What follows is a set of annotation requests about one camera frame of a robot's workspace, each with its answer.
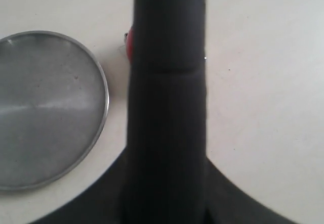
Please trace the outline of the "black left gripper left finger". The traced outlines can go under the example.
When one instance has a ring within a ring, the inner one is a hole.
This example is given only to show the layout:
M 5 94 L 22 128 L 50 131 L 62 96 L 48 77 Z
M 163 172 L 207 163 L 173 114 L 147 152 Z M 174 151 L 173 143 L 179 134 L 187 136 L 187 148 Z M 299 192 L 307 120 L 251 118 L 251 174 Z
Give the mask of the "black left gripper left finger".
M 79 196 L 33 223 L 123 223 L 122 192 L 126 151 L 122 150 L 102 176 Z

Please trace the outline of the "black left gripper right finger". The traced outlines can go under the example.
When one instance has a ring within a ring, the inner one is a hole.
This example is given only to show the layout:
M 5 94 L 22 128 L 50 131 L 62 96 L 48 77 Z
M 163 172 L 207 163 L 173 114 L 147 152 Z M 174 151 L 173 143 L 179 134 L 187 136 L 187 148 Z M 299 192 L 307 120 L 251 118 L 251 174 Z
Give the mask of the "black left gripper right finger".
M 244 193 L 208 160 L 205 223 L 293 224 Z

